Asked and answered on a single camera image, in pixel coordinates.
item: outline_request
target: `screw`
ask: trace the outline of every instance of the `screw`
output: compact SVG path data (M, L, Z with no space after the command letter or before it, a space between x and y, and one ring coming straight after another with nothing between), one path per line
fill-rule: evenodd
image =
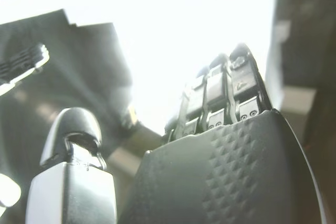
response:
M250 116L255 116L256 114L257 114L257 111L252 110L251 113L250 113Z

